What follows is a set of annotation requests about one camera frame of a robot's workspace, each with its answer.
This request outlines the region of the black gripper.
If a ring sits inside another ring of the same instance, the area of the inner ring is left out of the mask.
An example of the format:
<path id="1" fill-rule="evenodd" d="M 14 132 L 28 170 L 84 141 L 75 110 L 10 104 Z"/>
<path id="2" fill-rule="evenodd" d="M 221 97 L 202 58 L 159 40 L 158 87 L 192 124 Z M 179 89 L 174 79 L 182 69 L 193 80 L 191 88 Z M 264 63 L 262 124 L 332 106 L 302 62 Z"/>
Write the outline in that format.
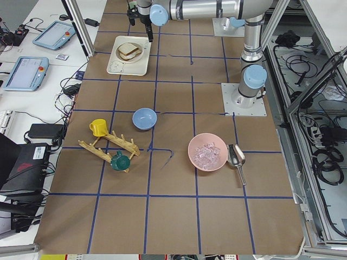
<path id="1" fill-rule="evenodd" d="M 150 21 L 150 7 L 147 6 L 145 8 L 140 7 L 140 6 L 135 6 L 134 8 L 130 8 L 128 6 L 127 10 L 127 16 L 130 25 L 134 26 L 135 25 L 135 20 L 140 19 L 140 21 L 145 25 L 146 33 L 149 42 L 153 42 L 153 31 L 152 31 L 152 26 L 151 26 L 151 21 Z"/>

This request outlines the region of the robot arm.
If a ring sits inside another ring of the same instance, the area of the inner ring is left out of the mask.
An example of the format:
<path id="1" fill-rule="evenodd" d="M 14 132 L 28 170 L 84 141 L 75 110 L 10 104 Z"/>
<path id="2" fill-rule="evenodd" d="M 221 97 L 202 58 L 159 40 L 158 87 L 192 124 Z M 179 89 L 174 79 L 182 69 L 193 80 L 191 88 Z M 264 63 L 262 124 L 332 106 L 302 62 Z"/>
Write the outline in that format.
<path id="1" fill-rule="evenodd" d="M 237 29 L 245 25 L 244 19 L 236 19 L 235 17 L 231 18 L 221 18 L 221 27 L 223 31 L 228 31 L 232 29 Z"/>
<path id="2" fill-rule="evenodd" d="M 129 1 L 127 16 L 131 25 L 139 19 L 149 41 L 153 40 L 152 26 L 164 26 L 169 20 L 195 18 L 236 18 L 245 21 L 244 47 L 241 53 L 241 82 L 231 94 L 232 102 L 242 109 L 251 108 L 260 89 L 265 85 L 267 72 L 261 65 L 261 32 L 264 14 L 272 1 Z"/>

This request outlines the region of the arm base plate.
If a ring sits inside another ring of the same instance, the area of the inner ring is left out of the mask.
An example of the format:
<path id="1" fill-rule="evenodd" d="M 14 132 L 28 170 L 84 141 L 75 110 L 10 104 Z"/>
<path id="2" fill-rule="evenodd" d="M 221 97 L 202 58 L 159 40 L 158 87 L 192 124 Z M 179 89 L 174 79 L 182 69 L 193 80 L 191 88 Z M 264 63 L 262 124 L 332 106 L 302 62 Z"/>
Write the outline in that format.
<path id="1" fill-rule="evenodd" d="M 245 20 L 231 18 L 213 18 L 214 35 L 219 37 L 244 37 Z"/>
<path id="2" fill-rule="evenodd" d="M 238 83 L 221 83 L 224 113 L 228 116 L 267 116 L 261 90 L 255 97 L 239 93 Z"/>

